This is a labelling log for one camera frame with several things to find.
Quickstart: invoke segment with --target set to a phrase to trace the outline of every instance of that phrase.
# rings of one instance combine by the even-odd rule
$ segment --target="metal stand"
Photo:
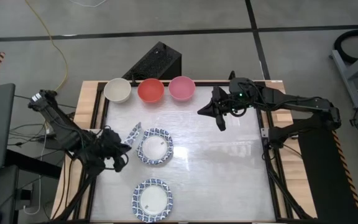
[[[39,161],[12,150],[6,150],[5,166],[16,165],[19,169],[59,179],[62,168]]]
[[[350,67],[347,67],[337,50],[333,50],[332,56],[339,70],[339,73],[341,74],[342,80],[347,88],[347,91],[351,96],[354,108],[358,109],[358,92],[354,84],[354,79],[358,76],[358,60]]]

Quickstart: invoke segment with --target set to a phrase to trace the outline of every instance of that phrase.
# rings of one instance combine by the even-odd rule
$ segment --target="wooden table frame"
[[[84,81],[81,87],[80,97],[78,100],[74,122],[83,129],[99,129],[104,123],[104,119],[107,113],[107,104],[103,95],[103,87],[107,81]],[[169,80],[162,81],[164,85],[169,83]],[[264,82],[267,87],[278,89],[285,92],[282,81],[274,80],[256,80],[255,82]],[[229,80],[197,80],[198,85],[211,86],[211,85],[228,85]],[[284,127],[293,123],[292,116],[288,110],[277,110],[270,113],[259,112],[261,118],[260,126],[269,127],[271,125]],[[300,153],[298,141],[296,139],[289,139],[285,142],[287,146],[292,147]],[[294,152],[286,149],[270,151],[270,156],[275,170],[278,172],[280,178],[285,179],[284,183],[287,186],[290,193],[295,200],[305,210],[305,212],[312,217],[316,217],[316,209],[314,207],[313,199],[310,192],[308,178],[306,176],[303,160]],[[65,162],[70,163],[70,158],[66,156]],[[68,182],[69,168],[62,169],[62,172],[66,172],[65,177]],[[79,161],[74,161],[71,168],[70,189],[68,191],[68,201],[70,201],[76,191],[78,190],[79,183],[85,177],[82,174],[82,165]],[[77,206],[76,210],[71,214],[74,219],[85,218],[89,219],[91,215],[91,207],[93,201],[94,185],[85,192],[81,205]],[[273,208],[275,210],[275,216],[282,218],[296,218],[288,203],[283,198],[281,191],[270,180],[271,194],[273,198]],[[52,214],[56,212],[56,209],[60,203],[60,199],[63,194],[62,205],[66,203],[66,190],[63,192],[63,178],[60,178],[55,201],[52,209]],[[57,212],[59,215],[64,209],[61,206]]]

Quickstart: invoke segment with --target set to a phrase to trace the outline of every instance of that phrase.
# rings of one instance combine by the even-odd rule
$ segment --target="plate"
[[[137,156],[142,162],[157,165],[166,161],[173,153],[173,141],[164,129],[151,128],[144,132],[137,147]]]
[[[171,212],[172,192],[160,179],[149,179],[139,184],[132,196],[132,211],[143,222],[158,222]]]

